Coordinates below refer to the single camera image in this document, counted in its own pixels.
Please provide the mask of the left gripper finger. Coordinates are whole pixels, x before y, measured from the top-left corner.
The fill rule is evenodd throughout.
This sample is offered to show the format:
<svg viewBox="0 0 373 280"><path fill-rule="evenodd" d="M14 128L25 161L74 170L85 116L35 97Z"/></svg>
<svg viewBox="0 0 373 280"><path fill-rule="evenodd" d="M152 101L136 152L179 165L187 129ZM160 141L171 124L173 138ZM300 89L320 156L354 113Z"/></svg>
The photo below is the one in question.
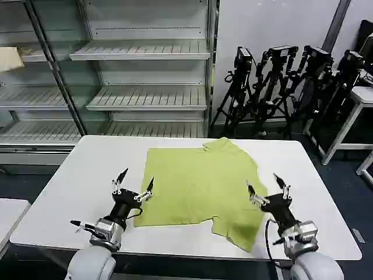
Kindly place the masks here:
<svg viewBox="0 0 373 280"><path fill-rule="evenodd" d="M113 185L113 194L121 194L121 183L123 182L124 177L126 176L128 172L128 168L126 168L123 172L121 172L118 177L112 181Z"/></svg>
<svg viewBox="0 0 373 280"><path fill-rule="evenodd" d="M137 201L137 202L142 202L144 200L147 201L148 199L150 199L153 195L153 193L152 193L153 182L154 182L154 178L151 179L146 191L141 193L141 194L136 195L134 197L134 200Z"/></svg>

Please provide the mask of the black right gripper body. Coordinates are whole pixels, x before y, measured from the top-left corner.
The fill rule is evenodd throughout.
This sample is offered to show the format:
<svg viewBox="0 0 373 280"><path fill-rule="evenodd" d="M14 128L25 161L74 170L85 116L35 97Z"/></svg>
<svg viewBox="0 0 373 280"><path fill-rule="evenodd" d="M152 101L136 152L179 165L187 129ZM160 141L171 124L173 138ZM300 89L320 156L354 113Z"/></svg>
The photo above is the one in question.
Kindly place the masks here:
<svg viewBox="0 0 373 280"><path fill-rule="evenodd" d="M283 194L265 197L267 202L260 206L264 212L271 213L277 223L278 231L285 231L298 223L290 211L291 198L283 198Z"/></svg>

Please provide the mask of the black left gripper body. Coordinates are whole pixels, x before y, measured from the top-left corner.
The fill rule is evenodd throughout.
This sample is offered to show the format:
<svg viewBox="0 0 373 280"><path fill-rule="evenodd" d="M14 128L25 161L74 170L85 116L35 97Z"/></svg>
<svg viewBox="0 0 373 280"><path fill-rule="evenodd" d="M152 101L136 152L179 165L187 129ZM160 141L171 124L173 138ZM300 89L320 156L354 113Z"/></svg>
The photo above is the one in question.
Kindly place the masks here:
<svg viewBox="0 0 373 280"><path fill-rule="evenodd" d="M113 194L112 198L115 202L110 214L108 215L108 220L118 224L123 229L126 229L126 220L140 216L142 214L142 202L137 202L134 197L138 193L129 191L126 189L121 189L121 194ZM137 209L139 213L129 216L131 210Z"/></svg>

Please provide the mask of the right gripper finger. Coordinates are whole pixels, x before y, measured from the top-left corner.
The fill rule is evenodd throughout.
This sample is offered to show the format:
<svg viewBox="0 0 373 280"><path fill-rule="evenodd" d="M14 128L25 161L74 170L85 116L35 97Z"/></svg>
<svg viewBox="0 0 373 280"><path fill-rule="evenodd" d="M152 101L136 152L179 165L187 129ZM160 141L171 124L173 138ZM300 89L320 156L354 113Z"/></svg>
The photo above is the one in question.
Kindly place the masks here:
<svg viewBox="0 0 373 280"><path fill-rule="evenodd" d="M283 199L285 200L292 199L291 194L290 194L291 185L286 184L284 180L280 178L277 174L274 173L273 175L275 177L276 183L279 185L280 189L283 192Z"/></svg>
<svg viewBox="0 0 373 280"><path fill-rule="evenodd" d="M265 206L269 203L269 200L259 194L256 193L254 190L253 186L249 181L247 181L247 187L248 187L248 192L249 192L249 200L254 204L259 207Z"/></svg>

